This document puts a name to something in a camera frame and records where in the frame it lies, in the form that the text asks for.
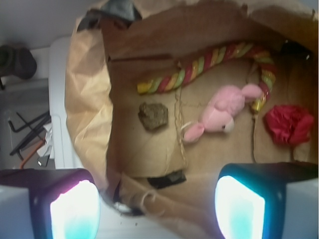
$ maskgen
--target paper bag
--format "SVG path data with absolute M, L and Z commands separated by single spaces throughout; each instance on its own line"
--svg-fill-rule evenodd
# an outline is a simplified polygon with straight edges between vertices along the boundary
M 67 125 L 83 165 L 100 190 L 120 183 L 123 203 L 185 238 L 221 238 L 214 209 L 220 169 L 230 162 L 318 163 L 318 15 L 296 1 L 135 0 L 143 17 L 122 29 L 102 19 L 101 31 L 73 32 L 66 71 Z M 286 40 L 313 52 L 306 61 L 274 55 L 277 81 L 256 124 L 247 106 L 229 134 L 181 141 L 181 126 L 197 120 L 221 86 L 258 81 L 252 63 L 218 65 L 192 84 L 164 95 L 137 94 L 138 82 L 171 74 L 213 47 L 253 41 L 278 52 Z M 168 108 L 168 125 L 148 132 L 142 102 Z M 272 142 L 263 116 L 274 105 L 297 104 L 316 116 L 311 141 L 294 148 Z M 183 170 L 186 182 L 160 190 L 148 177 Z

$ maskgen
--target rock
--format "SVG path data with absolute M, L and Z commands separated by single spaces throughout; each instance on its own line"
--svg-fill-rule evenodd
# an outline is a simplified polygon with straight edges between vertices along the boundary
M 140 104 L 139 118 L 146 130 L 168 124 L 168 109 L 162 104 Z

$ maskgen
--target plush bunny ear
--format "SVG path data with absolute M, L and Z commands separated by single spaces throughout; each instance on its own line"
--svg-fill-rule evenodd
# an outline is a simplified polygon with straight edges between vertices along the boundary
M 205 127 L 202 123 L 193 124 L 184 134 L 183 141 L 186 143 L 194 143 L 203 135 Z
M 245 97 L 246 101 L 249 102 L 261 97 L 263 91 L 255 84 L 248 84 L 241 90 L 241 93 Z

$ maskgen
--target led light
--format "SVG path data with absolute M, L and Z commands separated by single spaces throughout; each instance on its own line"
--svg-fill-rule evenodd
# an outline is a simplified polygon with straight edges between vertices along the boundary
M 93 239 L 100 220 L 100 197 L 94 184 L 79 182 L 51 203 L 54 239 Z
M 221 177 L 215 190 L 219 228 L 226 239 L 261 239 L 265 199 L 231 176 Z

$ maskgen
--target orange wire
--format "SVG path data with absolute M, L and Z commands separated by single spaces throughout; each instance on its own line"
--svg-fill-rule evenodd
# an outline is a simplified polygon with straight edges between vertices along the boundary
M 37 144 L 37 146 L 34 148 L 33 151 L 31 151 L 31 153 L 21 162 L 20 164 L 20 169 L 23 169 L 24 165 L 32 158 L 32 156 L 34 156 L 34 154 L 36 153 L 36 151 L 38 149 L 40 149 L 45 143 L 45 139 L 43 138 L 41 140 L 41 142 L 39 144 Z

